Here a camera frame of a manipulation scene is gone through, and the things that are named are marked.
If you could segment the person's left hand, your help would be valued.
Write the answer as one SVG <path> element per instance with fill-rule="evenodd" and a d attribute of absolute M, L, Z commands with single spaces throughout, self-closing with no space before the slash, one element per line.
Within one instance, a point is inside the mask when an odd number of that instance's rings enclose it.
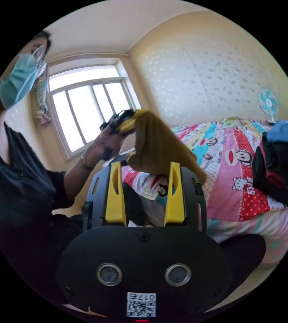
<path fill-rule="evenodd" d="M 105 128 L 82 154 L 81 166 L 93 170 L 100 161 L 116 157 L 122 148 L 125 136 L 114 133 L 111 126 Z"/>

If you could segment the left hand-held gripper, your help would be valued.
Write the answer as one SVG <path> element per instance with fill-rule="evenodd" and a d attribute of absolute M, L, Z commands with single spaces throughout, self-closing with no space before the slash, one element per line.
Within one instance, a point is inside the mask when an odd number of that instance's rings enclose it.
<path fill-rule="evenodd" d="M 123 137 L 127 137 L 135 132 L 135 117 L 141 117 L 148 110 L 137 109 L 135 111 L 128 109 L 119 112 L 118 114 L 113 114 L 108 122 L 104 122 L 100 125 L 100 131 L 105 128 L 111 128 L 111 135 L 121 134 Z"/>

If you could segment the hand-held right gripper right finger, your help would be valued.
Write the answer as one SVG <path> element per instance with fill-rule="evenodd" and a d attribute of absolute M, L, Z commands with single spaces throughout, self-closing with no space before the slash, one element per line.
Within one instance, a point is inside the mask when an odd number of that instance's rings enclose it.
<path fill-rule="evenodd" d="M 171 162 L 164 226 L 182 224 L 184 220 L 185 211 L 180 164 Z"/>

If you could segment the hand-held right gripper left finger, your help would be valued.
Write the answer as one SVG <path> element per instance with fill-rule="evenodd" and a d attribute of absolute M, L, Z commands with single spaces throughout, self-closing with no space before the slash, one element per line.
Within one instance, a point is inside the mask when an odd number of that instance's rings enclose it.
<path fill-rule="evenodd" d="M 108 178 L 105 221 L 108 224 L 126 224 L 121 162 L 113 162 Z"/>

